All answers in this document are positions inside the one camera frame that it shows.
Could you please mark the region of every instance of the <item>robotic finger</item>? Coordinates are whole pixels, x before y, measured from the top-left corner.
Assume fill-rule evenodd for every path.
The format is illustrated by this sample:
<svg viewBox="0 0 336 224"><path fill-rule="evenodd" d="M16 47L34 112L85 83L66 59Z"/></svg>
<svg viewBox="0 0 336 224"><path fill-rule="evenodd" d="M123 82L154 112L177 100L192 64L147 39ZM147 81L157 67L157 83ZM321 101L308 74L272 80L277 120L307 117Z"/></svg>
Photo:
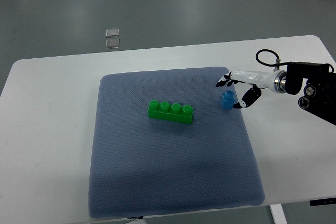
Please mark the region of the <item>robotic finger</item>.
<svg viewBox="0 0 336 224"><path fill-rule="evenodd" d="M243 98L233 105L234 109L242 109L251 106L261 96L261 89L253 85L243 96Z"/></svg>

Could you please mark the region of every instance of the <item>white table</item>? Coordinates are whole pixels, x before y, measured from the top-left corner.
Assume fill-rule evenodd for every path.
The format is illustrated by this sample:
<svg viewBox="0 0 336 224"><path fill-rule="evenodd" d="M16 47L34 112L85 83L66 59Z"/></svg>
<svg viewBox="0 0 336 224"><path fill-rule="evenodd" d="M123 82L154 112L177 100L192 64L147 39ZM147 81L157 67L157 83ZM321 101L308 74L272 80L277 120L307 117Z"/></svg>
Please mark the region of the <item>white table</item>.
<svg viewBox="0 0 336 224"><path fill-rule="evenodd" d="M99 81L104 75L210 66L272 71L255 60L255 53L263 48L276 51L282 62L336 67L315 36L16 62L0 97L0 223L91 220L91 148ZM273 56L268 57L273 63ZM250 86L235 87L242 97ZM298 98L303 93L262 92L242 114L266 195L263 205L335 197L336 126L300 109Z"/></svg>

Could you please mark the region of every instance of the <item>blue mat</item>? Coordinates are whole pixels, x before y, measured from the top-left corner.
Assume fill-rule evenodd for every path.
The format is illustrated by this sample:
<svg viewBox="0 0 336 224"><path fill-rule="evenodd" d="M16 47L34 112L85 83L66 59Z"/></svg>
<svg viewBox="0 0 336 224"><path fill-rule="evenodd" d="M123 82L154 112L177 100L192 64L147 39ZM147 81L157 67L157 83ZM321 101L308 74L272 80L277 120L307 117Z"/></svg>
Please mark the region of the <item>blue mat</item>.
<svg viewBox="0 0 336 224"><path fill-rule="evenodd" d="M258 167L240 110L223 110L223 67L133 72L100 82L92 147L93 218L260 205ZM193 123L148 118L150 100L190 104Z"/></svg>

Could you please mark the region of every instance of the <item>black cable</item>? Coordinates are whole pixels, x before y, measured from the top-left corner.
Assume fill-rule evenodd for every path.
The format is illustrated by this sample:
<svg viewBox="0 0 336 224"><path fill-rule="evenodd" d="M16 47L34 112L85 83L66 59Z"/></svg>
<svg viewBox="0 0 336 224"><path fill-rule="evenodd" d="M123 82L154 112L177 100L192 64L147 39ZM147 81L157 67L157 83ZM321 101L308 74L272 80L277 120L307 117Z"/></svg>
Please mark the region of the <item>black cable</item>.
<svg viewBox="0 0 336 224"><path fill-rule="evenodd" d="M277 54L276 52L274 52L274 51L272 51L272 50L270 50L270 49L262 49L262 50L259 50L259 51L256 53L256 60L257 60L260 64L262 64L262 65L264 65L264 66L267 66L267 67L280 67L280 66L285 66L285 65L288 65L288 64L291 63L291 62L283 62L283 63L275 63L275 64L268 64L268 63L265 63L265 62L259 60L259 54L260 54L261 52L270 52L271 54L274 54L275 57L277 57L277 60L280 60L280 57L278 56L278 54ZM334 73L334 67L333 67L331 64L329 64L329 63L327 63L327 65L329 65L329 67L331 68L331 72L330 72L330 73Z"/></svg>
<svg viewBox="0 0 336 224"><path fill-rule="evenodd" d="M330 73L334 73L334 67L331 64L329 64L329 63L328 63L328 65L331 68L331 72Z"/></svg>

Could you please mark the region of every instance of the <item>green lego brick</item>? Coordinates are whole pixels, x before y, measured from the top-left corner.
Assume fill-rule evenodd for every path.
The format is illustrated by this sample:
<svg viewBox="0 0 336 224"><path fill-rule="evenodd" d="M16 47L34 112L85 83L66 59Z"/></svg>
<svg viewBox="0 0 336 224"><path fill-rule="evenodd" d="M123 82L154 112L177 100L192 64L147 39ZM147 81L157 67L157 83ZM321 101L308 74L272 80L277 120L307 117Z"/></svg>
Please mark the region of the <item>green lego brick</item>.
<svg viewBox="0 0 336 224"><path fill-rule="evenodd" d="M181 106L178 103L170 105L152 100L148 107L148 117L167 121L191 124L194 109L190 105Z"/></svg>

